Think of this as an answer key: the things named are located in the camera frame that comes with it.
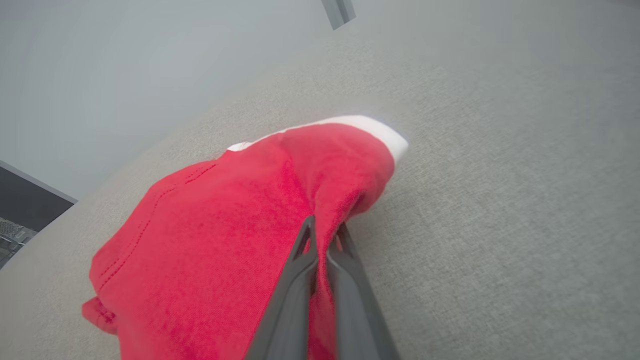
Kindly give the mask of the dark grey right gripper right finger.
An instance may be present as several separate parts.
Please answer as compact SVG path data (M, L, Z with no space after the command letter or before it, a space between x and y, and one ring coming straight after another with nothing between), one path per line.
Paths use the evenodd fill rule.
M393 340L345 223L326 252L333 293L336 357L339 360L399 360Z

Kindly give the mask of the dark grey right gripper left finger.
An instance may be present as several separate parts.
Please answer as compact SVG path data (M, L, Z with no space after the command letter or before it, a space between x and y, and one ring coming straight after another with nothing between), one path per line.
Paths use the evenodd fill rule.
M247 350L247 360L306 360L309 301L316 288L318 264L315 217L311 215L302 223Z

